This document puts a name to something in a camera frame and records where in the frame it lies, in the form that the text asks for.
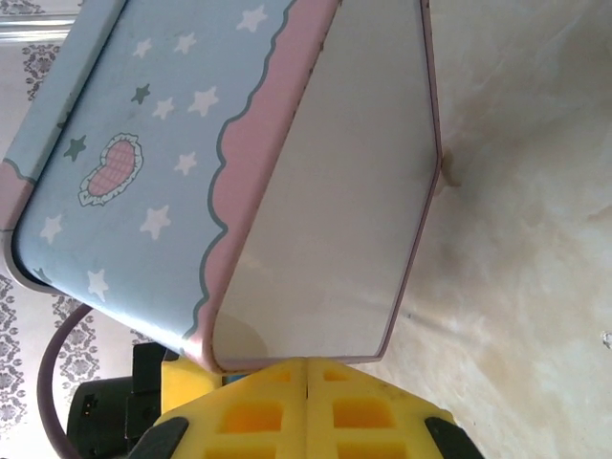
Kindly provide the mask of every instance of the wire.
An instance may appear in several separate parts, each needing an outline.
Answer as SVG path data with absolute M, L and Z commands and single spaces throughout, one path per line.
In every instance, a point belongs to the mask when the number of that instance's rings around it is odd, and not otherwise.
M 47 349 L 42 356 L 42 362 L 38 369 L 38 380 L 36 381 L 36 399 L 42 426 L 45 429 L 51 446 L 60 459 L 81 459 L 77 450 L 68 439 L 64 429 L 57 417 L 54 403 L 54 370 L 57 355 L 70 332 L 77 324 L 92 310 L 90 306 L 82 304 L 78 306 L 64 322 L 57 328 L 55 334 L 49 341 Z

